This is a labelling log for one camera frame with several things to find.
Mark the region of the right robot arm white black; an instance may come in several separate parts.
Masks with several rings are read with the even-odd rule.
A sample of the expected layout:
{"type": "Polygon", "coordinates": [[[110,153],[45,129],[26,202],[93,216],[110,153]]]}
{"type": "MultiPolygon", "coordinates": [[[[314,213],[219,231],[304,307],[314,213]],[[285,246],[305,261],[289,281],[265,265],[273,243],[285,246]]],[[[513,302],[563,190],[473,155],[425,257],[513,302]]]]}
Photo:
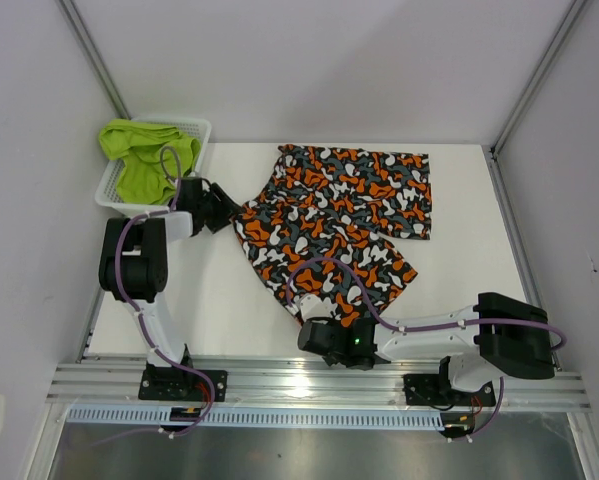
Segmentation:
{"type": "Polygon", "coordinates": [[[326,314],[324,301],[308,295],[300,302],[301,351],[329,365],[370,370],[378,364],[436,360],[437,395],[458,403],[501,378],[547,380],[555,366],[544,310],[488,292],[476,304],[446,315],[404,320],[362,317],[344,326],[326,314]]]}

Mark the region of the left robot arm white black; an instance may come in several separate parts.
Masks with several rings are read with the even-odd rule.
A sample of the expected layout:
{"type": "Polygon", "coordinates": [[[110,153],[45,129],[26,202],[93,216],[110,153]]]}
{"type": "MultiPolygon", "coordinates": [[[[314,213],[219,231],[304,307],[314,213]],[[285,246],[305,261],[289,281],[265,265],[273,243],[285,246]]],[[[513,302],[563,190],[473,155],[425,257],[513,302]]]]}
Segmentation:
{"type": "Polygon", "coordinates": [[[107,221],[98,268],[100,287],[125,305],[147,346],[147,363],[168,368],[161,388],[176,400],[195,390],[186,342],[167,306],[168,246],[198,235],[216,233],[242,210],[216,183],[185,178],[165,206],[133,217],[107,221]]]}

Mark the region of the orange camouflage shorts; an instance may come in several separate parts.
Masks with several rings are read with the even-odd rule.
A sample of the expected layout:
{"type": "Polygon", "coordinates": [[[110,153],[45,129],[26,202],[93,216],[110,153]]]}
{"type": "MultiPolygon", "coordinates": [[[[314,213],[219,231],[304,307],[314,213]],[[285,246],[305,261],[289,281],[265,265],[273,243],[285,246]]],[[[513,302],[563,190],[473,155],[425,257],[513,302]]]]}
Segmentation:
{"type": "Polygon", "coordinates": [[[233,217],[266,290],[295,319],[314,295],[349,327],[385,310],[417,271],[394,245],[432,229],[426,153],[285,144],[261,192],[233,217]]]}

